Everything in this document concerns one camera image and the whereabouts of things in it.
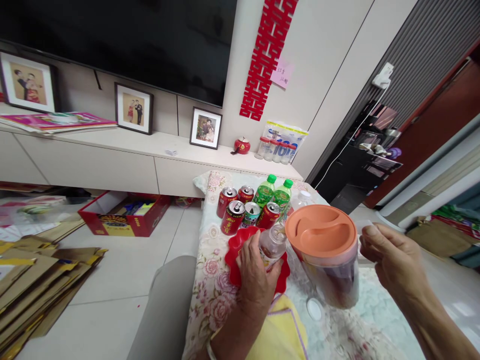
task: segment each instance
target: soda can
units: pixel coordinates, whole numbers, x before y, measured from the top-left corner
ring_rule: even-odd
[[[267,203],[256,223],[257,228],[270,229],[280,217],[280,206],[274,202]]]
[[[254,198],[254,190],[250,186],[242,186],[238,192],[238,200],[246,204]]]
[[[238,200],[230,201],[221,221],[220,230],[225,235],[235,235],[245,215],[245,205]]]
[[[247,202],[245,204],[245,217],[241,222],[240,227],[248,228],[254,226],[260,216],[260,206],[254,202]]]
[[[224,187],[220,192],[218,197],[218,207],[216,208],[216,215],[223,219],[225,215],[225,210],[227,209],[228,204],[234,200],[238,200],[237,190],[233,187]]]

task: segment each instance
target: power cord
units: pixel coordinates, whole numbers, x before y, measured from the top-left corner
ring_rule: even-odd
[[[389,89],[390,87],[390,82],[387,83],[386,85],[386,88],[385,90],[383,91],[383,93],[381,94],[380,98],[378,99],[378,101],[376,102],[376,104],[373,106],[372,110],[375,109],[377,107],[377,105],[380,103],[380,101],[382,100],[382,98],[384,97],[385,93],[387,92],[387,90]],[[336,156],[336,158],[333,159],[333,161],[330,163],[330,165],[328,165],[328,168],[326,169],[325,173],[323,174],[323,177],[321,178],[321,180],[318,182],[318,184],[315,186],[315,190],[317,190],[317,187],[320,185],[320,183],[322,182],[323,179],[325,179],[325,176],[327,175],[327,173],[329,172],[330,170],[330,167],[333,165],[333,163],[335,161],[337,161],[337,159],[339,158],[339,156],[344,152],[345,148],[347,147],[348,144],[350,144],[350,141],[352,141],[352,139],[354,138],[355,134],[357,133],[357,131],[360,129],[360,127],[364,124],[365,120],[367,120],[367,118],[369,117],[369,114],[370,112],[365,116],[365,118],[363,119],[363,121],[360,123],[360,125],[358,125],[358,127],[356,128],[356,130],[353,132],[353,135],[351,136],[350,139],[348,139],[348,141],[346,142],[345,146],[343,147],[343,149],[338,153],[338,155]]]

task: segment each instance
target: orange lid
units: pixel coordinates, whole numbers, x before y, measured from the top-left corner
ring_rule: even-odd
[[[291,245],[315,258],[343,258],[357,243],[354,222],[328,205],[308,205],[294,211],[285,224]]]

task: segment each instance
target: picture frame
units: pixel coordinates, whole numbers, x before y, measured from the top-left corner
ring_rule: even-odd
[[[190,128],[190,145],[204,148],[219,148],[222,114],[193,107]]]
[[[119,128],[152,135],[154,95],[115,82],[115,121]]]
[[[38,113],[60,111],[58,69],[47,62],[0,51],[5,103]]]

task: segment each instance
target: yellow cloth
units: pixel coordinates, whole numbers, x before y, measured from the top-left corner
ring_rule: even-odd
[[[273,301],[246,359],[306,360],[307,346],[307,331],[300,321],[297,309],[282,294]]]

